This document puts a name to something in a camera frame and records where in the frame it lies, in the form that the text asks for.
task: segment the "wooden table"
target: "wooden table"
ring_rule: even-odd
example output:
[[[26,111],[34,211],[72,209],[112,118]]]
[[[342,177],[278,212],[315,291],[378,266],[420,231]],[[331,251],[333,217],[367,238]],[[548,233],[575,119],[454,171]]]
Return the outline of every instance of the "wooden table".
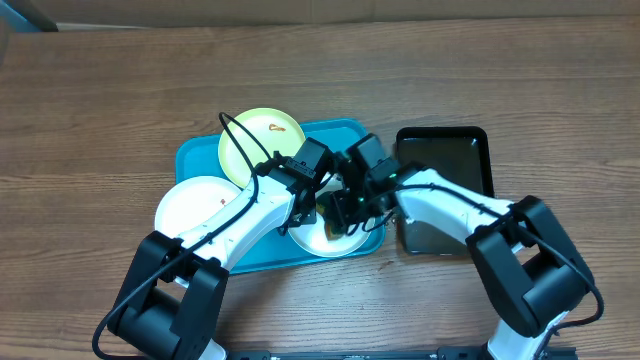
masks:
[[[187,139],[218,111],[478,125],[500,197],[554,209],[606,299],[552,344],[640,357],[640,19],[164,29],[10,36],[0,68],[0,357],[91,359]],[[177,287],[170,291],[179,294]],[[590,315],[588,296],[571,318]],[[469,259],[375,254],[233,277],[231,349],[482,344],[497,316]],[[111,335],[112,352],[132,353]]]

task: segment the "cardboard box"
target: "cardboard box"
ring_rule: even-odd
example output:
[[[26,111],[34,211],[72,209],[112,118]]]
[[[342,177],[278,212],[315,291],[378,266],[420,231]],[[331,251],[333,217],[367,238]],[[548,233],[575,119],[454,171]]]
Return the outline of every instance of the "cardboard box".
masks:
[[[640,0],[7,0],[56,24],[134,27],[638,15]]]

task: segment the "white plate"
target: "white plate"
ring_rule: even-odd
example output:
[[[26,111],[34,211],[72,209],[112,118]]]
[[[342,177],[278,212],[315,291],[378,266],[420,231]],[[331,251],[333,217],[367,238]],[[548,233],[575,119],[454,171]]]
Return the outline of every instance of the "white plate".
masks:
[[[167,192],[156,210],[155,229],[174,238],[215,215],[241,190],[215,176],[185,180]]]
[[[342,189],[342,184],[334,179],[318,193],[316,198],[327,191],[336,191]],[[367,229],[375,225],[374,218],[367,222]],[[324,218],[317,214],[316,223],[311,225],[303,225],[298,228],[289,229],[289,234],[293,240],[300,245],[301,248],[312,253],[313,255],[322,257],[339,257],[347,255],[357,250],[369,238],[371,233],[362,231],[362,225],[358,226],[358,230],[351,236],[343,235],[342,237],[329,240],[324,231]]]

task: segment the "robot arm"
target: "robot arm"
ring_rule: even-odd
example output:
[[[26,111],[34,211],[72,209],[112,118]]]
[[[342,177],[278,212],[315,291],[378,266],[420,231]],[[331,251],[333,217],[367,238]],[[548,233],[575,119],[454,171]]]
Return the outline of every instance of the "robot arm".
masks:
[[[332,168],[344,190],[332,195],[325,220],[348,229],[386,211],[401,210],[409,221],[423,221],[466,242],[493,307],[502,321],[486,346],[496,360],[531,360],[550,327],[588,293],[583,281],[553,254],[542,251],[524,265],[514,253],[553,243],[593,281],[593,277],[557,219],[533,197],[519,203],[488,198],[457,186],[435,170],[401,168],[386,157],[373,135],[333,156],[326,146],[307,139],[294,158],[276,156],[257,168],[256,203],[208,244],[195,250],[161,279],[188,286],[178,302],[155,284],[139,291],[108,323],[109,330],[158,360],[221,360],[225,352],[211,338],[229,270],[268,231],[315,221],[315,192]],[[116,299],[122,299],[163,264],[204,239],[245,207],[250,183],[222,211],[169,239],[153,232],[141,243]]]

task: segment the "teal tray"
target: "teal tray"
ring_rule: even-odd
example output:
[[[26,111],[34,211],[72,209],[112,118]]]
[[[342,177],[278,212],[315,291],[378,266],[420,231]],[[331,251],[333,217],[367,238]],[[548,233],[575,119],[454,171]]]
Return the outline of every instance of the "teal tray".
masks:
[[[344,151],[367,135],[367,130],[353,119],[335,119],[300,124],[307,137],[312,137],[332,151]],[[196,176],[227,177],[218,160],[220,135],[188,140],[176,154],[176,183]],[[358,250],[339,258],[323,258],[304,251],[289,234],[280,236],[273,230],[265,235],[231,270],[231,274],[313,264],[345,257],[368,255],[376,251],[386,234],[384,226],[374,230]]]

